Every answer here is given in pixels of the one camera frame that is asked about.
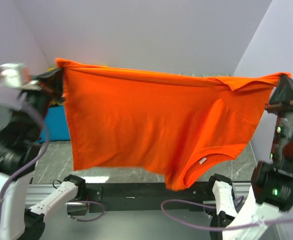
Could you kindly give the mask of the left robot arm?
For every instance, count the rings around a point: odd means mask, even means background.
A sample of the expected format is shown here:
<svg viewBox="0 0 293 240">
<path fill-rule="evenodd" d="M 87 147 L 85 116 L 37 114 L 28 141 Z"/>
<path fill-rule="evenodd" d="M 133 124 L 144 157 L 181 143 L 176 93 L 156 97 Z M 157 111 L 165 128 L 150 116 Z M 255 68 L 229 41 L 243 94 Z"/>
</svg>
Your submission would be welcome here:
<svg viewBox="0 0 293 240">
<path fill-rule="evenodd" d="M 0 86 L 19 91 L 20 109 L 0 104 L 0 240 L 38 240 L 47 219 L 65 204 L 86 203 L 83 178 L 69 175 L 49 196 L 27 208 L 36 163 L 49 145 L 45 117 L 53 100 L 62 99 L 63 70 L 30 75 L 25 66 L 0 67 Z"/>
</svg>

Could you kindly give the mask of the orange t-shirt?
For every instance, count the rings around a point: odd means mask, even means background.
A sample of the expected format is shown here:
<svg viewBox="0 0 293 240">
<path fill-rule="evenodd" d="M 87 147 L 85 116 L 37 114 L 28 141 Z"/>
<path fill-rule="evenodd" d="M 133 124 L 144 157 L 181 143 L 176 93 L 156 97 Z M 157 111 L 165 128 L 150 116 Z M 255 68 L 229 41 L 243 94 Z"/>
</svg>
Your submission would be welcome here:
<svg viewBox="0 0 293 240">
<path fill-rule="evenodd" d="M 143 168 L 173 191 L 235 160 L 284 72 L 195 77 L 57 58 L 73 169 Z"/>
</svg>

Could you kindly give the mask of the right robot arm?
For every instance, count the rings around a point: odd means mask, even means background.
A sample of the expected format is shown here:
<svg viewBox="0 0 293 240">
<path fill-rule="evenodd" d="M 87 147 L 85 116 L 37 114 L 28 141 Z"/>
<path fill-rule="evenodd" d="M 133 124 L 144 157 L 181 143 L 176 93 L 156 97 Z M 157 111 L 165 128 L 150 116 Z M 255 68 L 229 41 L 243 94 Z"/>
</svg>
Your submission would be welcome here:
<svg viewBox="0 0 293 240">
<path fill-rule="evenodd" d="M 265 110 L 277 116 L 270 151 L 271 163 L 259 161 L 251 176 L 248 196 L 240 210 L 230 178 L 214 174 L 206 195 L 215 200 L 212 240 L 258 240 L 274 221 L 293 207 L 293 79 L 281 75 Z"/>
</svg>

